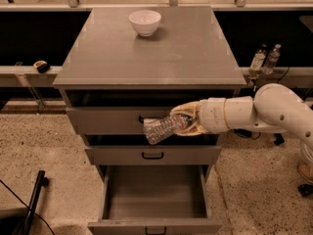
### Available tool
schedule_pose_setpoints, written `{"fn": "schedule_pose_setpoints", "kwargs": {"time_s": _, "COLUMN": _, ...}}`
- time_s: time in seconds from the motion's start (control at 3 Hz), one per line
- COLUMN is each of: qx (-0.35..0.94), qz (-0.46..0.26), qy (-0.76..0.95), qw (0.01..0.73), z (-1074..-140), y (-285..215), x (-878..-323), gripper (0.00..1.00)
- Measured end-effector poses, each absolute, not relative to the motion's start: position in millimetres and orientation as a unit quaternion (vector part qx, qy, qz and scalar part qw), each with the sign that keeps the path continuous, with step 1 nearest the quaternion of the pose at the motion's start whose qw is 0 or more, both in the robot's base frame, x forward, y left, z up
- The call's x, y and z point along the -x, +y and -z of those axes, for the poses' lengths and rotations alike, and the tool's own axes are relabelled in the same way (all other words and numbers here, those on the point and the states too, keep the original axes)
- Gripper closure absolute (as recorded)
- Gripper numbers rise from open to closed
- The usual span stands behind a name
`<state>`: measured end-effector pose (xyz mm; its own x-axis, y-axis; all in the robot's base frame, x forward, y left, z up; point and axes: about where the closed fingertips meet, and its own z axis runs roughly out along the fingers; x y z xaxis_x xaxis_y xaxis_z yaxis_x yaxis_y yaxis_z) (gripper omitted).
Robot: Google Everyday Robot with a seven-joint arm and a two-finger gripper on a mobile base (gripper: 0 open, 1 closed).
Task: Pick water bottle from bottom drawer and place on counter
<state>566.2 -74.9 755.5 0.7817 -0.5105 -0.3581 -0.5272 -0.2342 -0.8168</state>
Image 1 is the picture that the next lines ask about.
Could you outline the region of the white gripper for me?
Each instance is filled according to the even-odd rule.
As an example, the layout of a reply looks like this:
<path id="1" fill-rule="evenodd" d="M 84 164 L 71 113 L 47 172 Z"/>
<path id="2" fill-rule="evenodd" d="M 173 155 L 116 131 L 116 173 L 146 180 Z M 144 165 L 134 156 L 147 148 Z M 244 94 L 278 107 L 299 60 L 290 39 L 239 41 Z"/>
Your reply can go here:
<path id="1" fill-rule="evenodd" d="M 198 136 L 207 132 L 214 134 L 226 132 L 225 101 L 225 98 L 209 98 L 173 108 L 170 111 L 172 116 L 184 115 L 190 117 L 182 121 L 175 133 L 178 136 Z"/>

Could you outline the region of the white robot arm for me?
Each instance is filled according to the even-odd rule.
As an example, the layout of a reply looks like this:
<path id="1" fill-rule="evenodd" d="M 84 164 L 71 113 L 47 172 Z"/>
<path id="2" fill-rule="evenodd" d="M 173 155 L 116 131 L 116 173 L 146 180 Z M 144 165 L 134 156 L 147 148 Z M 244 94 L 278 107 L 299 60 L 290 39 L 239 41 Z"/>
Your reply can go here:
<path id="1" fill-rule="evenodd" d="M 193 136 L 244 129 L 262 133 L 288 131 L 303 143 L 308 159 L 313 151 L 313 111 L 293 91 L 282 84 L 269 83 L 254 97 L 209 98 L 175 107 L 170 114 L 189 116 L 193 123 L 177 132 Z"/>

